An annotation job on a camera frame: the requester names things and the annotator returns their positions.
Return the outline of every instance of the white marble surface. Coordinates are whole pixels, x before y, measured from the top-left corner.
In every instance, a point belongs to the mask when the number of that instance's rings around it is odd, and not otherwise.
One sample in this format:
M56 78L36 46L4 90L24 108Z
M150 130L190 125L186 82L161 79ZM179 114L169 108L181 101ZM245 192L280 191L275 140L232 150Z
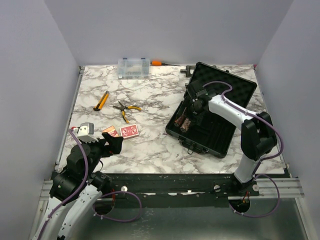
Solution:
M242 78L257 82L251 65L217 66L222 70ZM117 78L116 66L86 66L79 93L76 99L70 126L91 122L95 126L95 136L102 137L101 131L109 126L126 126L121 112L112 108L120 100L125 105L136 105L142 111L127 110L130 124L137 124L140 136L125 139L122 152L109 158L103 158L104 173L159 173L159 174L224 174L233 173L237 168L242 151L241 134L236 130L227 156L223 159L210 154L189 155L176 138L166 134L165 126L183 100L185 83L189 82L180 73L183 66L150 67L149 79ZM109 90L110 96L101 111L93 111L103 93ZM256 112L264 110L259 88L256 89L247 108ZM70 135L64 145L59 169L66 165L66 157L75 142ZM266 160L258 173L283 174L284 164L279 157Z

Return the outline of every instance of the yellow box cutter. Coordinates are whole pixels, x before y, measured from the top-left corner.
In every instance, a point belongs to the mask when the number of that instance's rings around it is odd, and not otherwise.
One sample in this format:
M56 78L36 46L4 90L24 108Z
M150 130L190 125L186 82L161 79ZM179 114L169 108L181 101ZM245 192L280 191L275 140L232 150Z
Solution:
M124 106L120 101L118 101L118 102L119 102L119 104L120 104L121 106L113 106L113 107L114 107L115 109L121 110L123 120L125 120L125 122L126 122L127 124L129 123L129 121L128 121L128 119L126 118L125 109L137 109L137 110L141 111L141 108L138 107L138 106Z
M103 96L101 97L100 101L98 102L98 104L93 108L93 110L95 111L100 111L102 109L102 107L104 106L105 102L107 101L109 97L109 91L105 91L105 93L103 94Z

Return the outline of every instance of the gray wall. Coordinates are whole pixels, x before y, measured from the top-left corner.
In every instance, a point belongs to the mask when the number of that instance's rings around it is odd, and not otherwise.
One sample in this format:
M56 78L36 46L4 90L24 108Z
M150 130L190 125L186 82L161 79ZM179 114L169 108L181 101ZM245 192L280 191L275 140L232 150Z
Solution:
M26 240L78 67L43 0L0 4L0 239Z
M318 0L293 2L258 63L257 77L320 236L319 13Z
M80 65L256 64L292 0L45 0Z

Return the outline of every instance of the gray floor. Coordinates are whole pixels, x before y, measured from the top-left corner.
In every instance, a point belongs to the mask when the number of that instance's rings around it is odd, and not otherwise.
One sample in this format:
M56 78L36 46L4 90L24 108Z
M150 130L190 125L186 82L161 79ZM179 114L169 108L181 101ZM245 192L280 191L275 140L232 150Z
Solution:
M251 201L248 213L262 214L275 199ZM282 199L265 218L247 218L228 208L145 208L140 220L117 223L90 212L72 240L307 240L294 199ZM137 209L115 209L112 217L131 218Z

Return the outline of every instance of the screwdriver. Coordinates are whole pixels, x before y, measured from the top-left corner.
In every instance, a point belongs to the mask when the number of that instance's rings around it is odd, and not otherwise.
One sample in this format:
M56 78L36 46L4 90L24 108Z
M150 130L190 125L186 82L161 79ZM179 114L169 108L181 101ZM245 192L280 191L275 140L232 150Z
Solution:
M152 66L179 66L179 65L164 63L164 62L161 62L161 61L152 61L151 65Z
M109 97L109 91L105 91L105 93L103 94L103 96L101 97L100 101L98 102L98 104L93 108L93 110L95 111L100 111L102 109L102 107L104 106L105 102L107 101Z

